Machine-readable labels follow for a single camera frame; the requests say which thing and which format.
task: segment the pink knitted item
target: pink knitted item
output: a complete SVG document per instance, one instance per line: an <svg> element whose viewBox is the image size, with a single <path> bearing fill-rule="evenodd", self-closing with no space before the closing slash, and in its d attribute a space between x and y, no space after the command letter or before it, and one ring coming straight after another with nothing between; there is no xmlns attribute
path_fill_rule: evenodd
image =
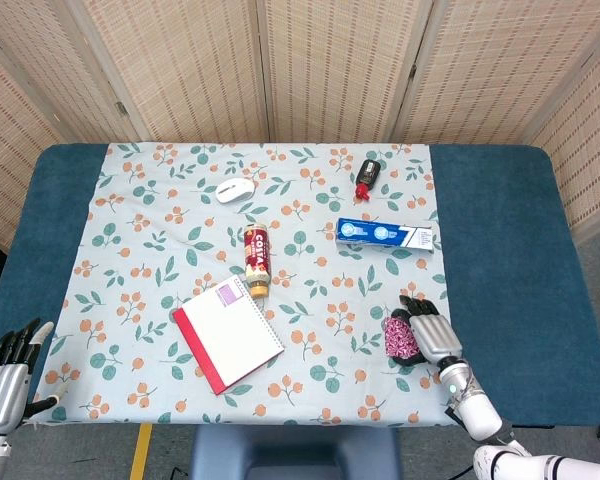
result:
<svg viewBox="0 0 600 480"><path fill-rule="evenodd" d="M396 317L387 318L384 342L390 357L410 358L420 353L411 328Z"/></svg>

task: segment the blue chair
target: blue chair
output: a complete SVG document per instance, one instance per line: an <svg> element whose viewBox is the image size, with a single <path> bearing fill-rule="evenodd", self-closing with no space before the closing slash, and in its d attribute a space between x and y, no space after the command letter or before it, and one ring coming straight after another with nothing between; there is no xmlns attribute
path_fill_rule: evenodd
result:
<svg viewBox="0 0 600 480"><path fill-rule="evenodd" d="M396 431L371 427L200 425L193 480L400 480Z"/></svg>

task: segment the gray floor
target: gray floor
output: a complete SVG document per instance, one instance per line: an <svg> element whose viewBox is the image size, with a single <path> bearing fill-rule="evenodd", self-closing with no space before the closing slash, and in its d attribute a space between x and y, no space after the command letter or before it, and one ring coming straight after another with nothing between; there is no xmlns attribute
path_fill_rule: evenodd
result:
<svg viewBox="0 0 600 480"><path fill-rule="evenodd" d="M600 235L578 248L600 323ZM194 427L154 426L146 479L168 479L175 466L187 471ZM13 457L7 479L128 478L138 427L135 425L27 426L10 437ZM471 462L475 445L457 427L400 432L404 478L446 479ZM600 462L595 428L521 430L518 438L538 455L558 454ZM176 475L175 479L185 478ZM467 474L467 479L475 478Z"/></svg>

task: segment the notebook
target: notebook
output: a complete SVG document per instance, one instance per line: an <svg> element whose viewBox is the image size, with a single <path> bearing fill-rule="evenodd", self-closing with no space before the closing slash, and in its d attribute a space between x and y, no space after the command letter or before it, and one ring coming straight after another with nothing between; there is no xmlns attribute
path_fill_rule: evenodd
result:
<svg viewBox="0 0 600 480"><path fill-rule="evenodd" d="M173 317L216 395L284 350L236 275L184 303Z"/></svg>

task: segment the small red bottle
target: small red bottle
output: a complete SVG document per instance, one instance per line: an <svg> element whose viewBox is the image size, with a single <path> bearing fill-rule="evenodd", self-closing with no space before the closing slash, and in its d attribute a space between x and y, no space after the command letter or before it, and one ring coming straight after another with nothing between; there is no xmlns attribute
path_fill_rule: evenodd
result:
<svg viewBox="0 0 600 480"><path fill-rule="evenodd" d="M373 188L380 174L380 162L367 158L362 162L358 176L356 177L356 197L361 200L369 200L369 190Z"/></svg>

